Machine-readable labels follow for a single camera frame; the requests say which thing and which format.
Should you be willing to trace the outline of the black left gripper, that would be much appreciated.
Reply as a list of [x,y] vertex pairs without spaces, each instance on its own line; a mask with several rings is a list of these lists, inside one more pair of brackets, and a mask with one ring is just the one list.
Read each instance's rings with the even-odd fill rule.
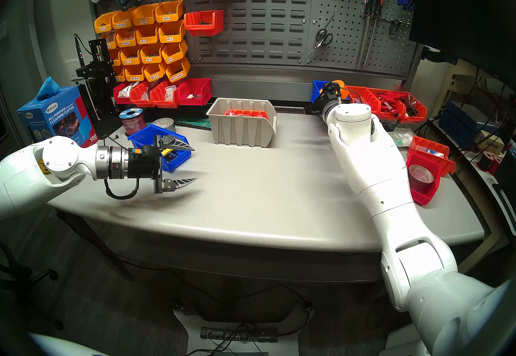
[[[139,190],[140,179],[152,179],[154,192],[177,191],[191,183],[197,178],[187,179],[163,179],[161,163],[161,136],[154,136],[153,145],[144,145],[141,148],[130,148],[128,159],[128,178],[136,179],[134,193]],[[163,150],[195,150],[187,142],[177,137],[163,137]]]

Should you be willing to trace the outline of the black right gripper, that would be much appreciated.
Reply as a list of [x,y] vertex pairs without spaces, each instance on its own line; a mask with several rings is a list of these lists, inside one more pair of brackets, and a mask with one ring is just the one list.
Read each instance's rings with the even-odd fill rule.
[[330,112],[342,101],[344,84],[328,82],[323,85],[316,98],[316,105],[304,107],[305,115],[321,115],[321,112]]

